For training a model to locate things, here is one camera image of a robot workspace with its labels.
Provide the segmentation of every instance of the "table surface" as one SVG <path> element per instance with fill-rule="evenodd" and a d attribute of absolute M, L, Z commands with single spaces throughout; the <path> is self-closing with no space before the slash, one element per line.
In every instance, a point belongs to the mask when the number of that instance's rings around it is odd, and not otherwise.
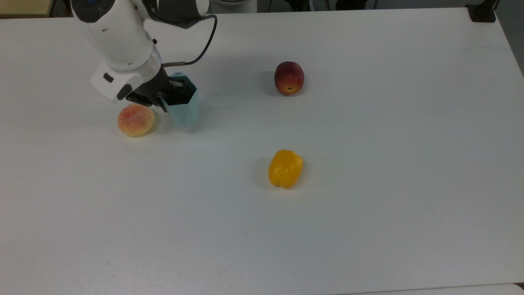
<path fill-rule="evenodd" d="M 0 0 L 0 17 L 48 17 L 53 0 Z"/>
<path fill-rule="evenodd" d="M 146 22 L 164 62 L 211 21 Z M 72 19 L 0 20 L 2 294 L 339 294 L 524 281 L 524 79 L 465 8 L 220 15 L 188 130 L 89 84 Z M 285 60 L 305 86 L 281 96 Z M 292 190 L 267 180 L 304 158 Z"/>
<path fill-rule="evenodd" d="M 382 295 L 524 295 L 517 285 L 491 285 L 491 286 L 472 286 L 457 288 L 439 288 L 410 291 L 382 292 Z"/>

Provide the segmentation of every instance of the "black cable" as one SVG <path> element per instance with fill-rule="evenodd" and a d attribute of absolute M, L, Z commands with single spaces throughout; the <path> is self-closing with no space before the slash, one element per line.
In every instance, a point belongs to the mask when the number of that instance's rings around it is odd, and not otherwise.
<path fill-rule="evenodd" d="M 211 44 L 211 40 L 213 40 L 213 36 L 215 35 L 216 24 L 219 22 L 218 18 L 216 18 L 216 15 L 213 15 L 213 14 L 206 15 L 206 16 L 202 17 L 199 20 L 199 22 L 202 21 L 202 20 L 205 20 L 205 19 L 209 19 L 209 18 L 214 18 L 215 19 L 215 23 L 213 24 L 213 30 L 211 31 L 211 35 L 209 36 L 208 43 L 205 45 L 204 50 L 200 53 L 200 55 L 196 59 L 194 59 L 192 61 L 188 61 L 188 62 L 185 62 L 185 61 L 167 62 L 165 64 L 162 64 L 163 67 L 176 67 L 176 66 L 192 65 L 195 62 L 199 61 L 202 58 L 202 56 L 204 56 L 205 52 L 208 50 L 209 44 Z"/>

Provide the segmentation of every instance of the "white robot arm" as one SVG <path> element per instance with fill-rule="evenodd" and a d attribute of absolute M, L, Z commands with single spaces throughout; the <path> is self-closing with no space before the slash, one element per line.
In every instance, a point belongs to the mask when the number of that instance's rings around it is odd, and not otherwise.
<path fill-rule="evenodd" d="M 177 87 L 182 83 L 167 76 L 156 50 L 155 40 L 144 30 L 144 20 L 152 19 L 189 28 L 215 18 L 205 16 L 209 0 L 71 0 L 71 8 L 86 38 L 103 57 L 91 84 L 111 101 L 124 98 L 165 108 L 166 100 L 184 100 Z M 179 62 L 169 65 L 184 65 Z"/>

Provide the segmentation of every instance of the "yellow bell pepper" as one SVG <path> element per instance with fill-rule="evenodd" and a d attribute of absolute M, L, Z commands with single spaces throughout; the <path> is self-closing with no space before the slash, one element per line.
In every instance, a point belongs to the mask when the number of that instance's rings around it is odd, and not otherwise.
<path fill-rule="evenodd" d="M 269 181 L 274 186 L 291 188 L 300 177 L 303 166 L 304 161 L 294 151 L 280 150 L 269 164 Z"/>

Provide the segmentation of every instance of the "apple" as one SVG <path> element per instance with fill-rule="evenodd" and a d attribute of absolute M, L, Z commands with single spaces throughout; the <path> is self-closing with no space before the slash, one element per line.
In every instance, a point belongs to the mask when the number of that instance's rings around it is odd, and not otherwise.
<path fill-rule="evenodd" d="M 118 128 L 125 135 L 137 136 L 146 133 L 154 121 L 155 114 L 150 108 L 132 103 L 118 115 Z"/>
<path fill-rule="evenodd" d="M 275 86 L 284 95 L 295 94 L 304 85 L 304 71 L 293 61 L 284 61 L 275 70 Z"/>

